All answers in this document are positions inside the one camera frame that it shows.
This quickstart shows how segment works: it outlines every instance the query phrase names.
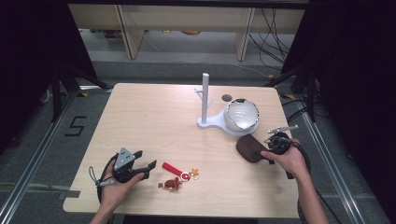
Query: white stand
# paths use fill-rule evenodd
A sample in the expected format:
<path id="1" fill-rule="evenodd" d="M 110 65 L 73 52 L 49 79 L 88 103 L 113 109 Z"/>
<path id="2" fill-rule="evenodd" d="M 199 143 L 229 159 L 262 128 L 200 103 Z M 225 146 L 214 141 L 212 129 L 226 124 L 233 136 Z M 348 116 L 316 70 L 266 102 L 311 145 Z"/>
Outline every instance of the white stand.
<path id="1" fill-rule="evenodd" d="M 224 110 L 221 110 L 215 117 L 207 118 L 206 117 L 206 111 L 207 111 L 207 95 L 209 91 L 209 74 L 208 73 L 203 73 L 203 81 L 202 81 L 203 89 L 201 91 L 195 91 L 197 93 L 201 93 L 202 96 L 202 116 L 198 118 L 197 120 L 197 125 L 200 128 L 219 128 L 222 129 L 224 132 L 236 136 L 236 137 L 242 137 L 244 135 L 247 135 L 249 133 L 254 133 L 256 131 L 257 127 L 259 126 L 259 123 L 256 123 L 253 127 L 251 127 L 248 131 L 243 131 L 243 132 L 236 132 L 231 130 L 228 126 L 227 123 L 224 120 Z"/>

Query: brown pouch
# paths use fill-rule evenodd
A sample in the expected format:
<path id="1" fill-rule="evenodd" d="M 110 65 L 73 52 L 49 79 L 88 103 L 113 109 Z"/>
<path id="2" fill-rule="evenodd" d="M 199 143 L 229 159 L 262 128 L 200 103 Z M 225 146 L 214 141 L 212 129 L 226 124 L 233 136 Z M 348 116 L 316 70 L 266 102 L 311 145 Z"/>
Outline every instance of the brown pouch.
<path id="1" fill-rule="evenodd" d="M 260 153 L 262 151 L 268 151 L 268 149 L 251 134 L 242 136 L 238 142 L 236 142 L 236 150 L 245 160 L 251 163 L 266 160 Z"/>

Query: human arm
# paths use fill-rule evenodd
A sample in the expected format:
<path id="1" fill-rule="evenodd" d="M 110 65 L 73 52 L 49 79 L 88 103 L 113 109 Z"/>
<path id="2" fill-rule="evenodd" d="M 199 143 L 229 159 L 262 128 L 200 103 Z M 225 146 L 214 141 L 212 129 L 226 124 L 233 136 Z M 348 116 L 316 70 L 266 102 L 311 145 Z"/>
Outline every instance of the human arm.
<path id="1" fill-rule="evenodd" d="M 106 170 L 105 178 L 112 176 L 115 160 L 112 161 Z M 115 182 L 112 185 L 104 186 L 102 188 L 102 201 L 98 211 L 93 217 L 91 224 L 105 224 L 110 219 L 113 212 L 124 201 L 128 195 L 129 190 L 143 178 L 144 174 L 140 173 L 134 176 L 126 183 Z"/>
<path id="2" fill-rule="evenodd" d="M 297 139 L 290 140 L 299 144 Z M 302 153 L 295 146 L 291 146 L 283 155 L 276 155 L 269 151 L 263 151 L 262 155 L 268 160 L 279 163 L 285 171 L 291 173 L 296 179 L 300 205 L 307 223 L 329 223 Z"/>

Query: white base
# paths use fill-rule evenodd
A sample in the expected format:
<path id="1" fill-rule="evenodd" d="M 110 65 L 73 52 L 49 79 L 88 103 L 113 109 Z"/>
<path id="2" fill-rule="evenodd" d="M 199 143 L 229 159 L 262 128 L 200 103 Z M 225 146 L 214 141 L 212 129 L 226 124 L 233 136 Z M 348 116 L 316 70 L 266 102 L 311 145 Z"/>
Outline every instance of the white base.
<path id="1" fill-rule="evenodd" d="M 202 123 L 202 118 L 198 118 L 197 125 L 200 128 L 219 128 L 222 129 L 224 132 L 236 137 L 242 137 L 249 133 L 254 133 L 257 127 L 259 126 L 259 123 L 257 122 L 253 127 L 249 128 L 246 131 L 242 131 L 242 132 L 233 131 L 227 126 L 223 117 L 223 113 L 224 110 L 221 110 L 215 117 L 206 118 L 206 123 Z"/>

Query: wooden table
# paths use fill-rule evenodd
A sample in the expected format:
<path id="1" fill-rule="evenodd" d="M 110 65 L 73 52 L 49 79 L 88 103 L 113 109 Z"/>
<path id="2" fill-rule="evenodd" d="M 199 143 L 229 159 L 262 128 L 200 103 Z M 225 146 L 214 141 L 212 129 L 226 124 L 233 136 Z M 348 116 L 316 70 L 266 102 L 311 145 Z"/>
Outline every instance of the wooden table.
<path id="1" fill-rule="evenodd" d="M 92 166 L 100 175 L 121 147 L 132 153 L 143 150 L 134 168 L 157 160 L 150 178 L 139 182 L 116 213 L 192 217 L 298 217 L 297 185 L 284 170 L 268 161 L 249 163 L 236 151 L 238 140 L 217 128 L 202 129 L 201 86 L 118 84 L 93 134 L 71 190 L 66 212 L 95 213 L 96 188 L 89 175 Z M 209 86 L 213 100 L 207 115 L 215 116 L 226 102 L 223 94 L 246 98 L 260 111 L 253 134 L 260 142 L 278 126 L 287 126 L 277 92 L 272 88 Z M 159 189 L 158 183 L 175 178 L 162 168 L 168 162 L 179 170 L 199 170 L 200 178 L 184 182 L 179 190 Z"/>

